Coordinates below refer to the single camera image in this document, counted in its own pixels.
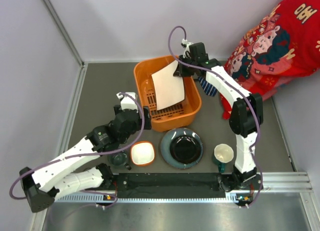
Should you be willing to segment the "white square plate black rim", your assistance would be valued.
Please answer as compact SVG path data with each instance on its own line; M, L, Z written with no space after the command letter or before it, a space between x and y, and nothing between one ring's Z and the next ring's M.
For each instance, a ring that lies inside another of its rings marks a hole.
M180 76L174 76L178 64L179 63L174 60L151 75L157 111L166 109L185 100L184 80Z

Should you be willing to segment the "orange plastic bin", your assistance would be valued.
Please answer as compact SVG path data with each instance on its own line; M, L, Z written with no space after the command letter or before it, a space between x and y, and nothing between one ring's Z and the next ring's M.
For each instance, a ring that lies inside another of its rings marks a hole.
M165 132L190 125L202 106L202 99L192 77L184 77L185 99L173 106L157 110L152 74L172 63L171 55L155 57L139 62L134 70L135 83L141 105L148 106L152 129Z

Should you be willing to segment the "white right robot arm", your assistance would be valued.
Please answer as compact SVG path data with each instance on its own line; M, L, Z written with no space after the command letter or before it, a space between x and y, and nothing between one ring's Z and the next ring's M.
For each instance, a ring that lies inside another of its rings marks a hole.
M202 42L183 39L184 52L176 60L175 77L199 78L212 85L231 107L229 126L236 137L236 159L230 177L220 174L218 183L225 191L245 189L257 175L254 155L263 123L263 100L240 86L216 60L210 59Z

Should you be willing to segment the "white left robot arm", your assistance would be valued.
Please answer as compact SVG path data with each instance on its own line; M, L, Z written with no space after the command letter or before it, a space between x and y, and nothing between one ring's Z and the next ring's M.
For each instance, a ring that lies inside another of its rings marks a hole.
M115 117L109 123L95 127L77 144L53 160L53 164L33 171L25 167L19 171L21 187L32 213L41 212L56 200L86 189L109 189L114 182L110 167L100 163L87 171L76 169L120 149L128 138L141 130L150 130L151 116L147 106L143 116L136 109L114 106Z

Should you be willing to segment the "white square bowl orange rim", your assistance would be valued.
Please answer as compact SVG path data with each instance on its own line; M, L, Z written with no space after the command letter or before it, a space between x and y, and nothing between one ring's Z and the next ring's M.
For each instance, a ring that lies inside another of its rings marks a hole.
M149 141L140 141L130 148L130 158L136 166L150 165L156 157L154 145Z

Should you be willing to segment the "blue striped necktie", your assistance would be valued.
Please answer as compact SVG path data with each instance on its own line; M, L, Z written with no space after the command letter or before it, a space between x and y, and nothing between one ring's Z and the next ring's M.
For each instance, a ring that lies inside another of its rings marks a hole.
M205 93L207 96L214 97L214 96L217 94L217 89L216 89L212 84L210 84L209 82L207 82L207 81L205 80L205 78L203 78L203 77L198 77L198 81L199 81L200 86L202 87L204 93Z

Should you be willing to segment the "blue-grey round plate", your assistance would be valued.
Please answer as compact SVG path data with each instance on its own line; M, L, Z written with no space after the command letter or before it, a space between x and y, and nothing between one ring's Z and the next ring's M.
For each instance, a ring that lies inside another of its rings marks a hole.
M190 164L183 164L183 163L176 161L170 153L171 142L175 138L182 136L182 135L187 135L187 136L191 136L191 137L196 138L200 142L200 145L202 148L200 158ZM167 164L169 164L170 166L172 166L176 169L179 169L179 170L186 170L186 169L190 169L190 168L194 167L195 165L197 165L201 161L203 154L204 154L204 147L203 147L203 142L202 142L201 138L193 130L191 130L189 128L175 128L175 129L168 131L164 135L164 137L162 138L162 140L160 142L160 153L161 153L163 159L165 160L165 162Z

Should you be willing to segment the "black round plate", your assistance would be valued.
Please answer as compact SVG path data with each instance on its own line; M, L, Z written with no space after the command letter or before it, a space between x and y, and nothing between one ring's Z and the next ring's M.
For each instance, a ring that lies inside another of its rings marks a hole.
M184 134L170 143L169 151L176 161L188 165L201 157L202 148L195 137Z

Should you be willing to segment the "red patterned cloth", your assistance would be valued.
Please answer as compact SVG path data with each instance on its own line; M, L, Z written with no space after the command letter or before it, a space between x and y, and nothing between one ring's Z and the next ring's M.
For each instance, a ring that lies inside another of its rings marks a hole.
M224 65L244 89L265 101L320 68L320 0L282 0L250 29Z

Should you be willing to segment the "black base bar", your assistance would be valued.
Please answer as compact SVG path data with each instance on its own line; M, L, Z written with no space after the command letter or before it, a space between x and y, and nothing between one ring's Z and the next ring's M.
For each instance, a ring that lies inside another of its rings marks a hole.
M117 196L128 199L224 198L225 191L259 189L260 175L239 184L231 174L120 173L114 176Z

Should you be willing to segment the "green mug white inside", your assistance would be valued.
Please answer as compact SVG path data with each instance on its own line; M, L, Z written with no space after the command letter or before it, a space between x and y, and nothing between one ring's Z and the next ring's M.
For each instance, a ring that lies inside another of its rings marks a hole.
M218 167L219 173L224 173L226 165L231 162L234 158L233 149L224 143L218 144L212 153L212 162Z

